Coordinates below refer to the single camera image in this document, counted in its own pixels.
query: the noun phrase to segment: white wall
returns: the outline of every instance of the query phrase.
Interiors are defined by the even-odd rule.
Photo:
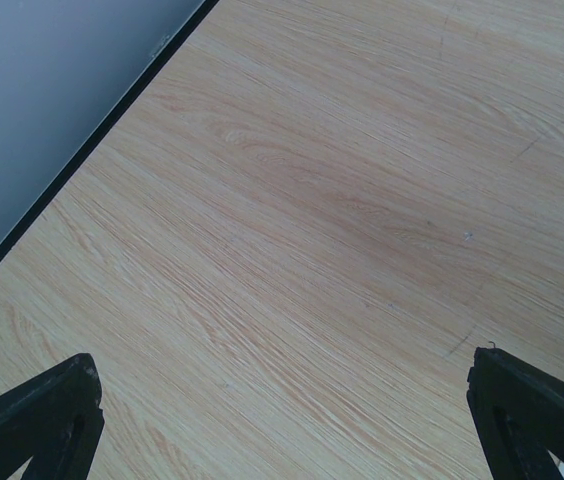
[[[201,3],[0,1],[0,243]]]

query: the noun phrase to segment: scratch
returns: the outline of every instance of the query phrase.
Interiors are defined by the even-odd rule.
[[[439,48],[440,60],[442,60],[442,49],[444,49],[444,35],[446,34],[446,24],[449,23],[449,17],[451,16],[453,10],[455,10],[455,6],[457,4],[458,4],[458,0],[455,0],[455,2],[453,2],[453,5],[451,5],[451,8],[449,9],[449,12],[446,14],[446,18],[444,19],[444,27],[442,28],[442,35],[440,35],[440,48]]]
[[[482,31],[482,26],[486,23],[487,20],[489,20],[491,18],[491,15],[489,15],[488,17],[484,17],[482,19],[482,21],[480,22],[480,24],[478,25],[478,28],[475,29],[475,35],[473,35],[473,40],[477,40],[478,35],[480,35],[480,32]]]
[[[560,123],[558,123],[558,125],[555,128],[556,130],[559,130],[560,127],[564,125],[564,120],[562,120]],[[515,158],[513,160],[511,160],[511,163],[515,162],[517,159],[519,159],[522,155],[524,155],[526,152],[528,152],[531,147],[533,147],[533,145],[535,145],[536,143],[538,143],[541,139],[543,139],[544,137],[546,137],[546,134],[549,133],[549,130],[551,130],[551,127],[545,129],[544,131],[540,132],[540,134],[537,136],[537,138],[535,140],[533,140],[531,143],[529,143],[526,148],[524,150],[522,150],[520,153],[518,153]]]
[[[453,347],[453,348],[449,351],[449,353],[447,353],[447,354],[444,356],[444,358],[449,358],[451,355],[453,355],[455,352],[457,352],[458,349],[459,349],[462,345],[464,345],[464,343],[465,343],[465,342],[469,339],[469,337],[473,334],[473,332],[475,331],[475,329],[476,329],[477,326],[478,326],[478,324],[477,324],[477,323],[474,323],[473,326],[471,327],[471,330],[469,331],[469,333],[467,333],[466,336],[465,336],[462,340],[460,340],[460,341],[458,342],[458,344],[457,344],[455,347]]]

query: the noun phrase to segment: wood grain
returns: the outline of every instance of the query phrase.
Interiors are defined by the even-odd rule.
[[[563,0],[223,0],[0,265],[91,478],[488,478],[489,341],[564,379]]]

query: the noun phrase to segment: light wood plank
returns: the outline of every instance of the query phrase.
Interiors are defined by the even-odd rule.
[[[91,478],[487,478],[489,341],[564,379],[563,0],[222,0],[0,265]]]

